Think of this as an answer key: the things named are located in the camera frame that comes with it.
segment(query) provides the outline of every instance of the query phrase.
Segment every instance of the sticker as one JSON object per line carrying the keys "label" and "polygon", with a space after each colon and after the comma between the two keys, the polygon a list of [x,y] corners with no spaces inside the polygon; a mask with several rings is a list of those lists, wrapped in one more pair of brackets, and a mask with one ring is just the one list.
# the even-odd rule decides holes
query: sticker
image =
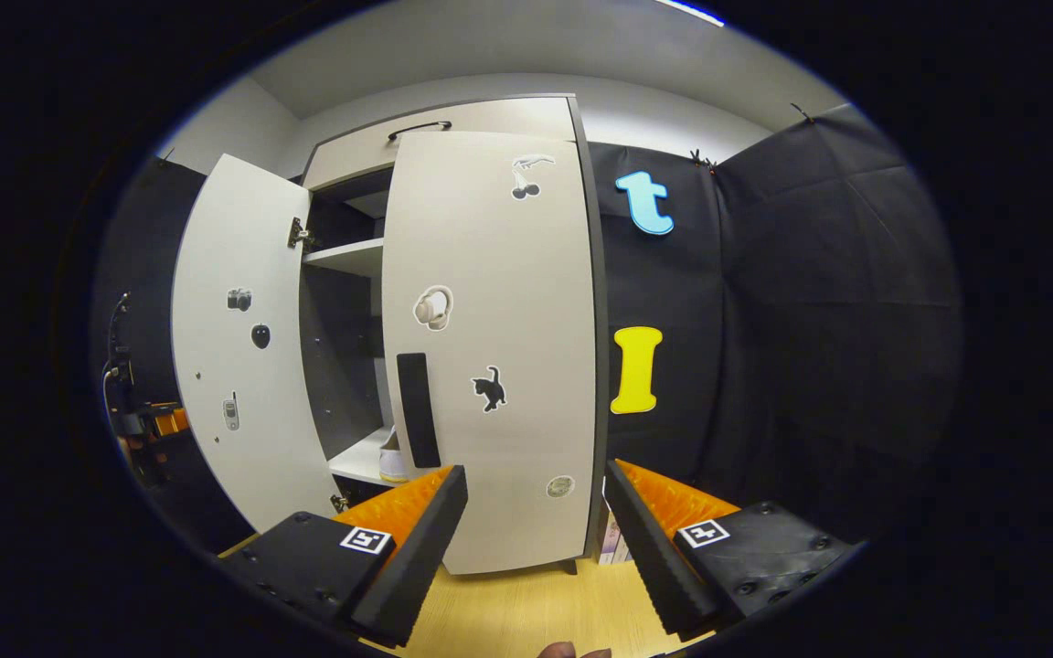
{"label": "sticker", "polygon": [[693,549],[701,549],[707,543],[722,541],[723,538],[731,536],[726,529],[717,524],[717,521],[701,521],[677,532],[681,533],[681,537],[684,537],[684,541],[690,542]]}
{"label": "sticker", "polygon": [[673,218],[662,216],[656,210],[656,199],[668,199],[669,191],[663,184],[653,183],[647,171],[622,176],[615,180],[615,186],[628,194],[628,212],[636,228],[653,236],[663,236],[673,231]]}
{"label": "sticker", "polygon": [[659,328],[625,326],[614,335],[620,346],[620,393],[612,400],[612,413],[644,413],[656,408],[653,395],[653,354],[663,340]]}
{"label": "sticker", "polygon": [[472,378],[474,382],[474,395],[485,397],[485,407],[481,413],[494,412],[499,404],[506,404],[506,392],[502,388],[502,383],[498,382],[497,366],[486,365],[486,370],[493,372],[493,379]]}
{"label": "sticker", "polygon": [[450,324],[450,314],[453,312],[453,292],[450,287],[430,286],[413,304],[413,317],[417,322],[426,325],[430,332],[440,332]]}
{"label": "sticker", "polygon": [[225,307],[231,311],[250,311],[252,295],[254,292],[250,287],[232,287],[225,292]]}
{"label": "sticker", "polygon": [[271,326],[266,324],[255,324],[251,327],[251,342],[259,350],[266,350],[271,344]]}
{"label": "sticker", "polygon": [[555,163],[555,158],[545,154],[532,154],[529,156],[518,156],[518,158],[510,162],[510,174],[515,176],[515,188],[510,192],[510,195],[515,200],[521,201],[526,197],[538,196],[538,184],[528,182],[526,178],[521,174],[522,171],[526,171],[538,163]]}
{"label": "sticker", "polygon": [[569,495],[576,487],[576,482],[571,475],[560,475],[547,483],[547,495],[550,497],[563,497]]}
{"label": "sticker", "polygon": [[[222,418],[225,418],[226,430],[238,430],[238,393],[231,392],[230,399],[222,400]],[[214,442],[218,442],[218,437],[214,437]]]}
{"label": "sticker", "polygon": [[380,532],[380,530],[352,529],[343,541],[339,542],[339,545],[342,545],[343,549],[360,551],[360,553],[379,555],[380,550],[383,550],[384,543],[388,543],[390,538],[392,535]]}

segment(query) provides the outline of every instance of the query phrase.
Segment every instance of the screw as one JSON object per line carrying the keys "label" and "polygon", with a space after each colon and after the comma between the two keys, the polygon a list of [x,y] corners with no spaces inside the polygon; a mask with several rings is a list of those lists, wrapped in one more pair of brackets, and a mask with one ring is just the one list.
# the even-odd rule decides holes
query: screw
{"label": "screw", "polygon": [[338,603],[335,596],[327,594],[327,591],[322,587],[315,587],[315,597],[324,603],[335,604]]}

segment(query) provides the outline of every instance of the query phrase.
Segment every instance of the hand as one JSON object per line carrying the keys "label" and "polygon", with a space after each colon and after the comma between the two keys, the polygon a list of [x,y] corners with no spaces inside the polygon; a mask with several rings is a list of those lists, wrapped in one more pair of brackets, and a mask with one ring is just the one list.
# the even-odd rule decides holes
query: hand
{"label": "hand", "polygon": [[538,163],[555,163],[555,158],[552,158],[551,156],[544,156],[543,154],[522,156],[515,158],[515,161],[511,163],[511,166],[530,168],[532,166],[537,165]]}
{"label": "hand", "polygon": [[[576,658],[576,645],[569,641],[556,641],[543,647],[538,658]],[[582,655],[582,658],[612,658],[611,649],[593,651],[591,654]]]}

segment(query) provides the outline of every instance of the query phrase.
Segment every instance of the blue letter t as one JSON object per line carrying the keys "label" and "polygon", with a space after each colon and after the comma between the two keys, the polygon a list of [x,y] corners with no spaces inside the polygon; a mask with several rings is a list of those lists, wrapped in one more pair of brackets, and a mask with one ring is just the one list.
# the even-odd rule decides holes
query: blue letter t
{"label": "blue letter t", "polygon": [[673,218],[664,217],[656,210],[657,197],[668,198],[669,191],[663,184],[653,183],[653,177],[647,171],[618,178],[615,186],[628,193],[628,211],[632,212],[636,227],[653,236],[663,236],[673,231]]}

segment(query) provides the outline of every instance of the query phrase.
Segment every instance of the white wall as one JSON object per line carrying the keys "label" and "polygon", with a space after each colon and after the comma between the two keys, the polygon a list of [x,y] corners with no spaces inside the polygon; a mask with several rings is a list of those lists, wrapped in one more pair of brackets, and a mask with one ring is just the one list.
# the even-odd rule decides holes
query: white wall
{"label": "white wall", "polygon": [[241,161],[280,174],[275,167],[300,122],[258,82],[243,78],[213,97],[167,139],[158,157],[210,176],[218,158]]}
{"label": "white wall", "polygon": [[573,75],[475,75],[392,88],[298,121],[274,171],[284,178],[303,174],[318,142],[372,121],[451,101],[538,93],[576,95],[590,142],[642,146],[683,157],[699,148],[702,158],[723,161],[772,134],[723,109],[648,86]]}

